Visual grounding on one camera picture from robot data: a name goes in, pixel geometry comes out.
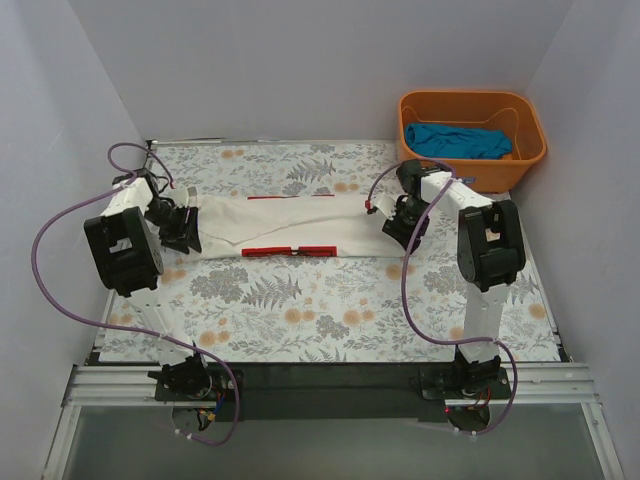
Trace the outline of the white t shirt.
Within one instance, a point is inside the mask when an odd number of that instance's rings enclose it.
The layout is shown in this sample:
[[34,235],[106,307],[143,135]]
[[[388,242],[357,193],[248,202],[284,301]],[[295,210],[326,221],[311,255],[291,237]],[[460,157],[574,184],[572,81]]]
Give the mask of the white t shirt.
[[198,199],[202,251],[186,261],[298,253],[400,258],[404,248],[383,232],[386,217],[369,214],[365,195]]

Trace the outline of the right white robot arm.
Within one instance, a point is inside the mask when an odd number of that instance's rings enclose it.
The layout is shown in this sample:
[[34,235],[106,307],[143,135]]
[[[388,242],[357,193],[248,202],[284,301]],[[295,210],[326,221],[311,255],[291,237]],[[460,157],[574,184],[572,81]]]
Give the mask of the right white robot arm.
[[457,223],[456,262],[466,283],[463,336],[459,340],[419,336],[454,350],[450,362],[430,368],[420,379],[426,391],[457,391],[475,397],[501,379],[501,358],[511,354],[499,338],[508,290],[526,265],[520,217],[511,200],[492,200],[471,189],[442,162],[427,167],[408,160],[395,167],[403,190],[397,199],[378,200],[386,221],[382,231],[405,251],[400,281],[402,309],[410,311],[407,276],[433,209]]

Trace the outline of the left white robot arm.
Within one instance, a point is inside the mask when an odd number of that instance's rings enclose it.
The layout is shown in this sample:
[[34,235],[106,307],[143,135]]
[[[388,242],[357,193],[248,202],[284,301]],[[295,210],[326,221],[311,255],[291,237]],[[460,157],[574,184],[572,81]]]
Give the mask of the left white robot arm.
[[107,208],[84,222],[98,274],[157,335],[161,370],[151,377],[174,394],[203,399],[213,377],[160,288],[163,247],[183,254],[202,251],[198,208],[187,194],[180,201],[162,196],[155,175],[145,168],[115,178],[113,187],[116,194]]

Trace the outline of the blue t shirt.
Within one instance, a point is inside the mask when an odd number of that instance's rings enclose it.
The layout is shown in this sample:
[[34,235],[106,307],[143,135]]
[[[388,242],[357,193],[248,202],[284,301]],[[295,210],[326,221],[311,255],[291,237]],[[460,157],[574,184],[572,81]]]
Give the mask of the blue t shirt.
[[499,160],[513,151],[512,141],[501,130],[433,123],[410,123],[404,140],[410,150],[431,158]]

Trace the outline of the floral table mat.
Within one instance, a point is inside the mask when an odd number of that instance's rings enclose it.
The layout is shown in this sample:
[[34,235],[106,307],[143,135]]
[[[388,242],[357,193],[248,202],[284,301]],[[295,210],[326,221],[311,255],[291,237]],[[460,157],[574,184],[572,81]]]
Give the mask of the floral table mat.
[[[216,196],[394,194],[389,142],[166,145],[155,171]],[[229,362],[449,361],[463,333],[466,285],[456,225],[434,212],[410,260],[410,311],[402,261],[387,258],[223,259],[164,253],[162,289],[196,344]]]

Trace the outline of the orange plastic basket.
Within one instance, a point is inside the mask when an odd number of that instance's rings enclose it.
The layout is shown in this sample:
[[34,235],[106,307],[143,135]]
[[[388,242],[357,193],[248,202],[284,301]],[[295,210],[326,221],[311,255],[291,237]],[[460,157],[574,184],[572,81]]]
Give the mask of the orange plastic basket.
[[415,90],[397,106],[396,153],[400,161],[420,155],[405,141],[411,123],[459,128],[500,130],[512,142],[512,152],[501,159],[446,159],[457,175],[471,178],[480,193],[505,193],[547,154],[546,139],[533,104],[509,91]]

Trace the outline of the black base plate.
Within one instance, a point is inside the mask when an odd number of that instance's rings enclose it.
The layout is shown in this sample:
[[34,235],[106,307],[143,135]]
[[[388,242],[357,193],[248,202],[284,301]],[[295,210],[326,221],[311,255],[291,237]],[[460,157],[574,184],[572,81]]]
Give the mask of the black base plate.
[[502,368],[492,380],[464,384],[448,363],[233,363],[234,376],[209,368],[212,391],[195,399],[170,390],[159,373],[154,399],[179,407],[204,407],[222,397],[216,420],[241,421],[414,419],[444,423],[448,401],[473,397],[507,400],[512,391]]

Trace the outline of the aluminium frame rail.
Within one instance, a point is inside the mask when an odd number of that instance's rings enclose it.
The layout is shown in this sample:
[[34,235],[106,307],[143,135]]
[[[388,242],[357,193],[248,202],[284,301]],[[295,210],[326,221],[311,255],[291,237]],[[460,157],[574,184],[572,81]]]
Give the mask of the aluminium frame rail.
[[[567,362],[524,362],[502,366],[507,371],[512,391],[507,400],[493,402],[492,406],[517,405],[570,405],[580,406],[604,476],[623,478],[623,470],[615,452],[595,382],[585,364]],[[54,441],[46,462],[44,478],[60,478],[79,414],[84,407],[142,406],[178,407],[173,403],[154,399],[156,381],[149,373],[160,371],[150,364],[142,365],[90,365],[73,368],[62,402],[62,413]],[[447,408],[461,408],[461,402],[448,401]],[[239,419],[240,404],[235,404],[234,417]],[[425,422],[429,427],[442,423]]]

